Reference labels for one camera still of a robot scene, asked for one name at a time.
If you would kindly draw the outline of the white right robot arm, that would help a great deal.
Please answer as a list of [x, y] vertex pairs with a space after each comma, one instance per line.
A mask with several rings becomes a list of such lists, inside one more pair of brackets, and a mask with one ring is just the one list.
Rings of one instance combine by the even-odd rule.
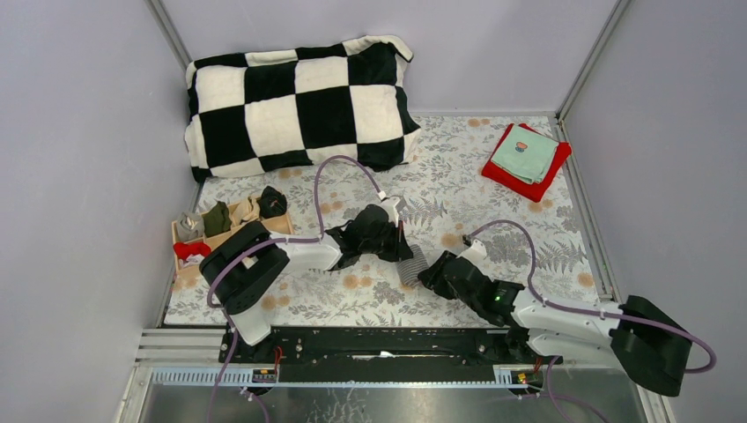
[[507, 327], [507, 355], [526, 363], [536, 355], [588, 361], [625, 372], [646, 390], [679, 395], [692, 341], [682, 326], [636, 295], [623, 304], [584, 305], [537, 299], [518, 283], [485, 276], [475, 264], [448, 251], [417, 279], [447, 300], [459, 300], [489, 324]]

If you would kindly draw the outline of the grey striped underwear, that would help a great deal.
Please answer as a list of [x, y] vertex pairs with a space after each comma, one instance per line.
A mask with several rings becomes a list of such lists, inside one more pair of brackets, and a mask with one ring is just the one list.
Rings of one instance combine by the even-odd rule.
[[420, 284], [418, 274], [429, 268], [423, 250], [419, 245], [412, 245], [412, 258], [403, 259], [396, 263], [396, 271], [400, 284], [405, 287], [414, 288]]

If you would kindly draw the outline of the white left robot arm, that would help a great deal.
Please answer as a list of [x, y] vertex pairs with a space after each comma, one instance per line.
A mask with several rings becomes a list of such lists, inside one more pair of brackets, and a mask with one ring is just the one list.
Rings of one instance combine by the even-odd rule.
[[387, 263], [414, 257], [394, 209], [370, 204], [355, 219], [316, 236], [281, 234], [249, 222], [198, 269], [209, 285], [209, 306], [223, 310], [240, 337], [240, 351], [261, 362], [272, 354], [274, 342], [261, 301], [276, 279], [292, 271], [340, 271], [365, 255]]

